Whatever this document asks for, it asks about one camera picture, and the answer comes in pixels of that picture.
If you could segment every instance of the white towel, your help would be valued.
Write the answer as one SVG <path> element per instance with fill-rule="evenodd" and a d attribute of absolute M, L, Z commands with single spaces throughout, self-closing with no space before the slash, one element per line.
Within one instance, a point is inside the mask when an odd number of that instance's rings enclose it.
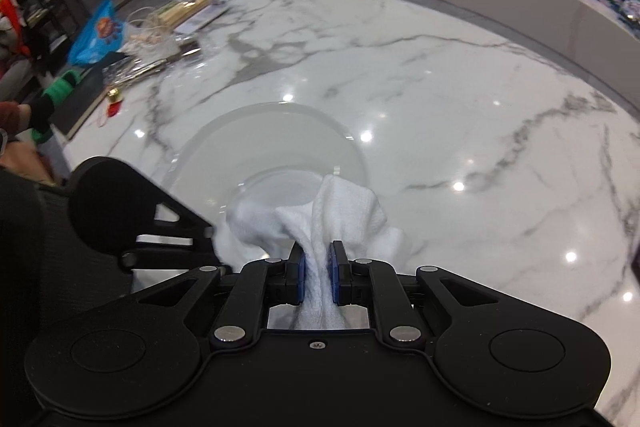
<path fill-rule="evenodd" d="M 298 330 L 355 327 L 332 299 L 327 270 L 332 241 L 342 241 L 350 260 L 366 257 L 404 266 L 408 253 L 404 233 L 386 224 L 376 195 L 338 176 L 325 176 L 310 203 L 270 208 L 242 200 L 229 211 L 226 222 L 235 237 L 262 248 L 271 257 L 288 257 L 286 239 L 303 248 L 305 299 L 292 322 Z"/>

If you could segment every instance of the clear glass plate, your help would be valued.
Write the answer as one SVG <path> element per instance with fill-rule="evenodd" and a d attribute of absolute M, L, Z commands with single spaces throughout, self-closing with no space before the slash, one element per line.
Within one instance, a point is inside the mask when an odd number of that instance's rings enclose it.
<path fill-rule="evenodd" d="M 163 185 L 216 225 L 220 258 L 239 269 L 265 252 L 232 236 L 228 211 L 245 199 L 273 208 L 308 203 L 326 174 L 367 185 L 353 136 L 310 107 L 261 103 L 231 111 L 198 131 Z"/>

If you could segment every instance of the blue gripper pad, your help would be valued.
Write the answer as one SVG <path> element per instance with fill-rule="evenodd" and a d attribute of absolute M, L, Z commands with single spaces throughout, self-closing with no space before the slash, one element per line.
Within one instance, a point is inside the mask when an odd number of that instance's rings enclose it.
<path fill-rule="evenodd" d="M 327 270 L 329 271 L 329 280 L 331 281 L 331 293 L 334 297 L 334 302 L 337 304 L 340 300 L 340 276 L 338 273 L 338 259 L 335 255 L 335 248 L 333 243 L 329 245 Z"/>
<path fill-rule="evenodd" d="M 305 299 L 305 276 L 306 276 L 306 261 L 305 254 L 300 257 L 300 264 L 298 264 L 298 301 L 302 302 Z"/>

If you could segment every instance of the green glove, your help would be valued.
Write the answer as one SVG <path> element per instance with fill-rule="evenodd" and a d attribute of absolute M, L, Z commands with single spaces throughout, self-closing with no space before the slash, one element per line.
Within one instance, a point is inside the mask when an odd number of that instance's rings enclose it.
<path fill-rule="evenodd" d="M 62 74 L 62 76 L 56 78 L 53 83 L 47 87 L 42 93 L 43 96 L 48 96 L 53 102 L 53 107 L 58 107 L 62 102 L 66 100 L 71 92 L 74 90 L 80 82 L 80 74 L 75 70 L 68 70 Z M 44 143 L 53 136 L 51 129 L 47 132 L 39 132 L 35 129 L 31 129 L 31 138 L 37 144 Z"/>

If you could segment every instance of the screw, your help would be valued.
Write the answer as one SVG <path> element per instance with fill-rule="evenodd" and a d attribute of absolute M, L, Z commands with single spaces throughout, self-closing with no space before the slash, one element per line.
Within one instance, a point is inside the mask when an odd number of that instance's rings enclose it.
<path fill-rule="evenodd" d="M 396 326 L 389 331 L 389 336 L 398 342 L 413 342 L 420 338 L 420 330 L 413 326 Z"/>
<path fill-rule="evenodd" d="M 222 342 L 235 342 L 244 337 L 244 330 L 238 326 L 220 326 L 213 336 Z"/>

